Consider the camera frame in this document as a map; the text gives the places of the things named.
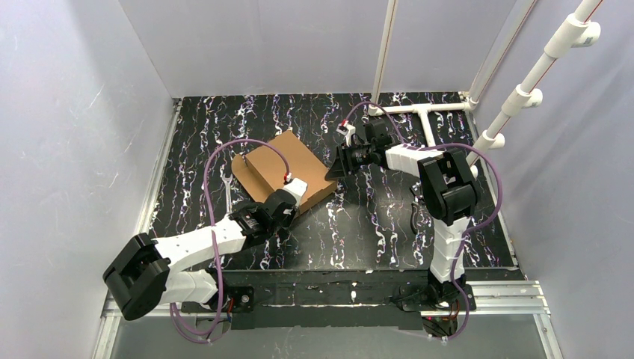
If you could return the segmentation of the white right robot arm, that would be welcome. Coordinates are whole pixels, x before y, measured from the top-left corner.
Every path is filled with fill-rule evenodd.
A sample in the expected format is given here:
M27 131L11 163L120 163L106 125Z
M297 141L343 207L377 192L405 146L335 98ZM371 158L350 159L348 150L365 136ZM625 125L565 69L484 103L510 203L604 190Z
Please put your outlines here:
M355 127L344 120L337 128L345 140L336 148L325 179L337 180L365 165L399 171L419 178L423 203L434 219L434 254L430 265L435 284L464 287L463 235L474 214L479 195L476 181L460 150L430 150L397 144L383 120L363 126L360 140Z

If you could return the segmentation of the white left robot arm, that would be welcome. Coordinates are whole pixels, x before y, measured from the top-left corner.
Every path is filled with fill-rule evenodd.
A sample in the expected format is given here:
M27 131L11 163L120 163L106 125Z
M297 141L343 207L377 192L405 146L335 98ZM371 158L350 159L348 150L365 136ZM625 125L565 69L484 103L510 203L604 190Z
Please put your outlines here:
M238 206L212 226L157 239L139 233L126 243L102 278L128 321L147 315L160 304L210 304L219 296L219 276L190 268L217 255L263 244L289 227L301 198L282 188L263 203Z

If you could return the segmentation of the black handled pliers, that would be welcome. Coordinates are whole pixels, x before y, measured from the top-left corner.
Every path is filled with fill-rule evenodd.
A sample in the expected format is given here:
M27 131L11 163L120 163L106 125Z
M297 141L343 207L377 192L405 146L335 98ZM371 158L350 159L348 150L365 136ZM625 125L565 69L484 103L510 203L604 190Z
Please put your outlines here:
M431 233L434 228L433 218L429 216L422 197L415 197L411 202L410 230L413 235Z

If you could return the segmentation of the brown cardboard box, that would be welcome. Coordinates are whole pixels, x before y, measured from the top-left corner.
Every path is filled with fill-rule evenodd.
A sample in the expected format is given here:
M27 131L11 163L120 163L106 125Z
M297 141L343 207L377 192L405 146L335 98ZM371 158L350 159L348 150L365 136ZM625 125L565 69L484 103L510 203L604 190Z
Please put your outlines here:
M292 131L285 131L268 143L280 154L261 145L234 156L231 163L233 176L253 200L263 202L282 188L287 169L293 178L307 184L299 205L301 215L335 192L336 182L325 179L327 167Z

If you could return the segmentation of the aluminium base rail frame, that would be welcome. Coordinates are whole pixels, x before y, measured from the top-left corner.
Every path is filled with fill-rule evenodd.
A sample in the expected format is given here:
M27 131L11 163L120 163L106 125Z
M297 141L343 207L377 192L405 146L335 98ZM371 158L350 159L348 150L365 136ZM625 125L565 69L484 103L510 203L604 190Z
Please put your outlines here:
M518 268L467 269L467 298L438 301L417 270L239 271L224 280L231 328L396 327L449 335L465 314L550 313L541 285Z

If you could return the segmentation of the white PVC pipe frame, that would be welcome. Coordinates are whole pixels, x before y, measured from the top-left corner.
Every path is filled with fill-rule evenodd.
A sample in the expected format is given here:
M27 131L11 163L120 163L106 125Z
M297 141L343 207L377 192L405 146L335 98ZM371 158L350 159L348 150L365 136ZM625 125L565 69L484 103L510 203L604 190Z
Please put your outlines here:
M479 100L487 90L488 85L496 75L496 71L499 69L505 56L511 49L513 42L519 35L523 25L537 4L538 0L516 2L511 11L511 16L506 19L502 30L499 32L487 54L487 57L476 73L470 89L468 91L460 92L460 102L449 104L420 103L413 105L399 105L388 107L384 110L380 110L376 105L370 105L368 110L369 115L377 117L383 114L416 114L420 118L427 145L429 147L435 146L436 143L431 131L428 114L439 111L465 111L466 113L470 113L478 106ZM397 1L389 0L387 2L387 11L384 19L375 78L372 86L371 101L373 102L377 102L379 98L381 83L384 77L385 67L387 65L387 54L390 48L390 41L393 37L393 28L396 23L397 8Z

